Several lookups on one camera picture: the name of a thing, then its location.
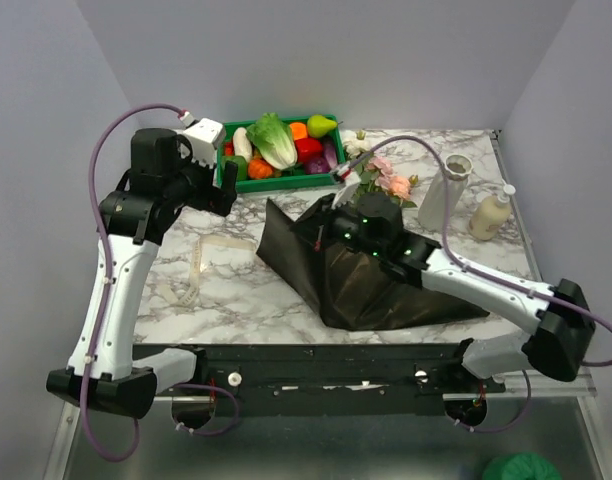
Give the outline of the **small pink rose stem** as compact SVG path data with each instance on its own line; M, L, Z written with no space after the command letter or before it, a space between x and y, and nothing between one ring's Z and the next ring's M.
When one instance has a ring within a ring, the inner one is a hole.
M388 175L391 179L394 176L392 164L381 157L373 156L365 165L364 171L380 171L384 175Z

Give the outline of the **peach pink rose stem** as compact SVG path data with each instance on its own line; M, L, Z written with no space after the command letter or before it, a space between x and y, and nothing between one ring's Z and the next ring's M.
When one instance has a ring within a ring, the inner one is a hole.
M361 175L360 193L383 192L390 193L391 178L380 171L365 171Z

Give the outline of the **cream ribbon gold text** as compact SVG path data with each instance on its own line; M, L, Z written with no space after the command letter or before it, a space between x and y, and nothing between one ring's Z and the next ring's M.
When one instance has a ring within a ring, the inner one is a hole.
M165 283L160 283L156 291L171 306L191 307L200 291L202 275L208 273L215 265L210 253L224 253L228 260L252 260L256 245L249 240L229 238L217 235L202 235L194 244L188 271L187 286L181 296Z

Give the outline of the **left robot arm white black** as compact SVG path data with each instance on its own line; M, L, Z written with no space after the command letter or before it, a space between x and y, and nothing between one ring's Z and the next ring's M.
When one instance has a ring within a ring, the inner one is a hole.
M148 273L165 233L185 207L227 216L236 199L237 168L214 185L225 127L202 119L184 130L139 129L130 142L131 166L99 205L106 238L80 339L63 369L49 372L46 389L78 406L133 419L155 396L176 385L200 393L208 372L199 353L169 347L134 360L133 334Z

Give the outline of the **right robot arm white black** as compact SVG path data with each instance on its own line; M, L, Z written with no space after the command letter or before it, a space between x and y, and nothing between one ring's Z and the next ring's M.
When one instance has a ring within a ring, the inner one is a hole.
M462 358L445 370L453 389L466 392L482 379L528 369L560 382L576 379L595 332L576 283L523 280L452 254L407 230L400 207L383 193L365 194L353 207L337 206L334 195L326 195L291 230L317 251L343 245L368 254L395 281L447 294L516 325L514 333L467 342Z

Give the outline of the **white flower stem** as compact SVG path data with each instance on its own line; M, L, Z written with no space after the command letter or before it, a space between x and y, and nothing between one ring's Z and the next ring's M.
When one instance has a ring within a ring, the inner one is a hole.
M342 146L348 159L354 159L372 148L364 130L341 132Z

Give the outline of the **black wrapping paper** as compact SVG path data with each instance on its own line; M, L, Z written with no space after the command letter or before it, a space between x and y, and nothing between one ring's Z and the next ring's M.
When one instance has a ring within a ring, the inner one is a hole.
M461 299L388 278L366 254L341 245L315 252L290 231L294 221L271 199L265 214L257 256L329 328L390 331L489 316Z

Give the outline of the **large pink rose stem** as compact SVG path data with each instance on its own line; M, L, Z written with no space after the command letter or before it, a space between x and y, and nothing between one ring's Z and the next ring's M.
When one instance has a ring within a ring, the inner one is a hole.
M401 208L416 208L417 204L412 199L412 190L418 184L418 177L391 176L386 179L382 189Z

